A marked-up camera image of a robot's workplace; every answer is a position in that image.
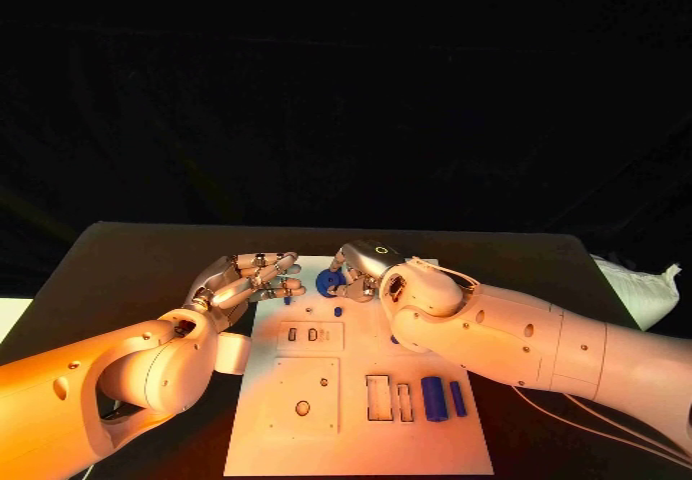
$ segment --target white bag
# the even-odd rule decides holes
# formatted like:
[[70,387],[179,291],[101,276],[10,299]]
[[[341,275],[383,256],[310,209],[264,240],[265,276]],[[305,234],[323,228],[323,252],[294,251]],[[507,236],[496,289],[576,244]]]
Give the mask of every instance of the white bag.
[[651,275],[627,270],[595,255],[591,257],[594,257],[595,264],[630,311],[638,328],[647,330],[667,315],[680,299],[675,286],[675,276],[680,272],[679,265],[675,263],[660,275]]

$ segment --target dark tabletop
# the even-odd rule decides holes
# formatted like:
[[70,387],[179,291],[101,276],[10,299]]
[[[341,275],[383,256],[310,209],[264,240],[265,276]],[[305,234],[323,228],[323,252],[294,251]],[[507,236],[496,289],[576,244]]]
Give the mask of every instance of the dark tabletop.
[[[98,223],[0,344],[0,364],[157,318],[180,306],[192,280],[219,256],[279,251],[331,256],[357,238],[438,258],[480,282],[636,328],[584,246],[566,235]],[[245,334],[252,312],[236,325]],[[533,410],[507,386],[470,377],[497,478],[689,478],[666,460]],[[241,380],[215,373],[194,407],[104,459],[89,477],[220,478]],[[527,394],[553,413],[617,433],[561,395]]]

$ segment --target black backdrop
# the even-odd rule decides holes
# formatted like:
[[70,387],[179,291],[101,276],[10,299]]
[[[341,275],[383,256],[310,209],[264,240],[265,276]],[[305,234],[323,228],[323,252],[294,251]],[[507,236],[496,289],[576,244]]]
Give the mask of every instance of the black backdrop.
[[685,267],[685,4],[186,8],[1,21],[1,294],[99,220],[562,232]]

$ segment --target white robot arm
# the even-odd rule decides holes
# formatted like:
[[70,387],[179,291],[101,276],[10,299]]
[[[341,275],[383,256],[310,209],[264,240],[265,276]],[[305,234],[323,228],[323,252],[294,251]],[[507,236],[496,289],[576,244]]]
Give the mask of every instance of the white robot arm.
[[[378,242],[354,241],[330,265],[346,284],[329,293],[379,300],[392,334],[491,380],[576,395],[654,427],[692,454],[692,341],[592,320],[549,302],[421,259],[405,261]],[[444,272],[458,276],[457,285]]]
[[[249,338],[226,333],[248,301],[303,295],[295,253],[222,257],[183,307],[0,367],[3,478],[66,478],[199,400],[213,370],[242,374]],[[130,414],[101,418],[96,386]]]

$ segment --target robotic hand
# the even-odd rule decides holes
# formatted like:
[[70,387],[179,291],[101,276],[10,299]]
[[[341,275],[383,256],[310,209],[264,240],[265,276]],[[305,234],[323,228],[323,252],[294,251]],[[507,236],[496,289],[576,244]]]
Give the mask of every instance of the robotic hand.
[[379,289],[403,347],[434,351],[500,383],[572,394],[615,408],[692,454],[690,340],[582,317],[419,258],[406,262],[378,242],[343,245],[321,276],[331,283],[326,296],[366,302]]
[[[278,276],[300,271],[297,258],[222,257],[158,320],[0,367],[3,478],[69,477],[192,407],[213,370],[243,373],[249,338],[223,330],[249,301],[304,294],[300,280]],[[102,419],[96,384],[138,410]]]

